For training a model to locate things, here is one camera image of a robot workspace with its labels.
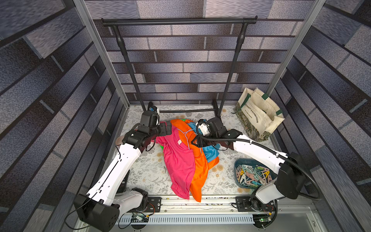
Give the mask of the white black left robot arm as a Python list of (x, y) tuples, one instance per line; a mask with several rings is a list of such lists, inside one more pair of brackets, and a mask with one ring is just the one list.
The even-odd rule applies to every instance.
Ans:
[(127, 132), (117, 155), (86, 194), (78, 194), (73, 201), (78, 218), (101, 232), (110, 231), (117, 220), (133, 209), (143, 210), (148, 193), (134, 188), (117, 197), (117, 191), (131, 166), (157, 137), (167, 135), (166, 124), (161, 123), (154, 107), (142, 113), (140, 123)]

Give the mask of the pink t-shirt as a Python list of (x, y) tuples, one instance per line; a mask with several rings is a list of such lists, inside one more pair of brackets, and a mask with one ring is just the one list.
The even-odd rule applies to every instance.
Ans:
[(176, 127), (172, 128), (172, 134), (157, 137), (156, 143), (163, 147), (164, 162), (172, 181), (172, 191), (188, 200), (196, 170), (193, 151), (181, 141)]

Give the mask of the floral table cloth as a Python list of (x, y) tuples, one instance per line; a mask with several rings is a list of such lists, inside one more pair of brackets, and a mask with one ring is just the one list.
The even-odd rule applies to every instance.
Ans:
[[(204, 112), (206, 105), (158, 105), (161, 120), (211, 119), (214, 112)], [(131, 166), (127, 189), (141, 188), (150, 195), (173, 195), (172, 181), (164, 161), (160, 145), (151, 145), (149, 152), (144, 152)], [(202, 188), (203, 195), (247, 195), (252, 189), (242, 188), (236, 184), (234, 163), (237, 159), (248, 156), (240, 152), (221, 148), (219, 163), (208, 172)]]

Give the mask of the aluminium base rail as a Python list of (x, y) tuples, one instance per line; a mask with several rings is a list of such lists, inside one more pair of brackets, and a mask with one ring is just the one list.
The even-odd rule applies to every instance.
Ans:
[(253, 224), (264, 229), (280, 214), (293, 219), (308, 219), (314, 230), (320, 228), (313, 203), (304, 198), (298, 202), (284, 199), (255, 211), (247, 196), (205, 196), (199, 203), (193, 198), (147, 196), (129, 191), (115, 197), (111, 203), (99, 197), (78, 195), (74, 206), (82, 222), (102, 232), (127, 225)]

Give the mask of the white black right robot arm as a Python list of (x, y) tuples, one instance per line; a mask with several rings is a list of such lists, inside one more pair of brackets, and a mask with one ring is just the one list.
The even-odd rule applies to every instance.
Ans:
[(268, 204), (273, 200), (297, 199), (298, 196), (304, 195), (301, 189), (310, 175), (301, 166), (301, 160), (296, 154), (288, 155), (270, 149), (238, 130), (227, 130), (219, 118), (206, 122), (200, 121), (197, 125), (197, 133), (202, 145), (220, 144), (225, 148), (243, 153), (276, 174), (276, 178), (271, 182), (254, 190), (251, 195), (253, 202)]

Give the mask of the orange t-shirt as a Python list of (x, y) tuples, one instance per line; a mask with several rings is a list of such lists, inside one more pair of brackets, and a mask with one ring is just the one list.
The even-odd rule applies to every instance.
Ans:
[[(187, 123), (190, 122), (191, 120), (188, 119), (185, 121), (181, 119), (171, 120), (172, 126), (176, 129), (179, 128), (182, 131), (188, 131), (191, 129), (187, 125)], [(187, 143), (183, 134), (178, 131), (178, 135), (181, 142), (184, 143), (187, 147)], [(190, 150), (193, 152), (193, 159), (195, 163), (195, 173), (190, 184), (190, 192), (195, 201), (200, 203), (202, 200), (202, 188), (207, 180), (208, 172), (219, 163), (219, 158), (216, 158), (216, 161), (211, 161), (210, 163), (208, 163), (203, 149), (192, 144), (192, 141), (196, 139), (196, 133), (189, 132), (187, 136), (189, 137), (189, 141), (191, 142)]]

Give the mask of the teal clothespin tray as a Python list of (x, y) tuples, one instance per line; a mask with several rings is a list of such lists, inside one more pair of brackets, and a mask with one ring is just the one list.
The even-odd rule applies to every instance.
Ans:
[(254, 159), (237, 159), (234, 163), (234, 180), (243, 189), (257, 189), (277, 178), (270, 168)]

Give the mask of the cream canvas tote bag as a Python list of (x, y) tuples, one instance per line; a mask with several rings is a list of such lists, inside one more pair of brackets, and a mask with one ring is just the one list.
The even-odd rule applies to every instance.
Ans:
[(257, 142), (268, 140), (285, 120), (280, 107), (258, 88), (244, 89), (234, 113), (247, 136)]

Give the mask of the light blue wire hanger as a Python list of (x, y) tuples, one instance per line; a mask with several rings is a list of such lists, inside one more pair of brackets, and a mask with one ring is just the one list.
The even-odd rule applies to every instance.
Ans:
[(190, 130), (188, 130), (188, 131), (182, 131), (182, 130), (180, 130), (179, 128), (177, 128), (177, 130), (178, 130), (180, 133), (182, 133), (183, 136), (185, 137), (185, 139), (186, 139), (186, 143), (187, 143), (187, 147), (188, 147), (188, 149), (190, 150), (190, 144), (191, 144), (191, 142), (189, 141), (189, 137), (188, 137), (187, 135), (188, 135), (189, 132), (194, 133), (194, 130), (193, 130), (193, 129), (190, 129)]

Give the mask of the blue t-shirt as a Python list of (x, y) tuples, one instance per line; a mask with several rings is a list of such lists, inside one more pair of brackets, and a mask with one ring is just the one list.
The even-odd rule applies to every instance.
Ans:
[[(187, 125), (196, 133), (196, 124), (194, 122), (187, 123)], [(219, 156), (220, 145), (203, 147), (207, 162), (214, 161)]]

